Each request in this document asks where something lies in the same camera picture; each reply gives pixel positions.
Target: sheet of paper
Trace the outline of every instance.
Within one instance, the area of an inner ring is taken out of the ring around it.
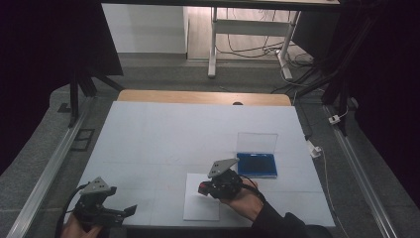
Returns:
[[[207,175],[187,174],[184,220],[219,220],[219,200],[198,193],[198,186],[205,180],[209,180]]]

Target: wooden edge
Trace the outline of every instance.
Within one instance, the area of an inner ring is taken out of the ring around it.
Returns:
[[[118,101],[142,101],[165,103],[196,103],[232,105],[240,102],[252,106],[291,106],[284,94],[160,91],[126,89],[120,92]]]

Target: black sleeve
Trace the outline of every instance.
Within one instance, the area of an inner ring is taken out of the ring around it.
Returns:
[[[253,228],[263,231],[269,238],[308,237],[303,221],[289,212],[284,217],[280,216],[268,202],[263,205]]]

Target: gray floor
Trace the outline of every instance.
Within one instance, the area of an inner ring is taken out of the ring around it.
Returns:
[[[127,88],[191,91],[232,91],[270,93],[285,82],[279,77],[278,63],[267,62],[220,62],[217,77],[207,78],[206,62],[188,61],[177,56],[120,55],[125,76],[113,78]],[[292,70],[294,75],[304,68]],[[65,201],[75,189],[112,101],[117,92],[95,80],[99,90],[94,105],[82,125],[82,129],[94,130],[92,143],[86,151],[70,151],[45,198],[27,237],[52,237],[55,223]],[[302,129],[312,143],[322,147],[325,155],[314,160],[319,178],[328,196],[328,188],[335,207],[333,217],[337,227],[330,228],[334,237],[347,237],[338,223],[341,220],[349,237],[383,237],[376,221],[356,182],[333,127],[328,123],[323,105],[322,91],[317,90],[299,100],[294,106]],[[64,135],[69,120],[68,113],[59,113],[62,103],[69,102],[68,86],[56,90],[51,96],[51,107],[31,140],[19,154],[13,165],[0,177],[0,237],[6,237],[29,194],[43,172],[57,142]],[[348,114],[349,140],[399,237],[420,237],[420,212],[399,184],[379,153],[370,144],[354,120],[355,108]],[[73,143],[80,149],[83,142]],[[112,237],[124,237],[125,230],[112,231]]]

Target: white table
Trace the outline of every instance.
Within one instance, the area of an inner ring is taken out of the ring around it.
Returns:
[[[214,161],[235,157],[239,132],[278,134],[278,178],[257,181],[280,214],[289,211],[307,224],[334,226],[292,106],[116,101],[79,184],[102,177],[117,186],[105,207],[138,205],[125,225],[248,227],[248,220],[224,204],[218,221],[182,219],[187,174],[208,174]]]

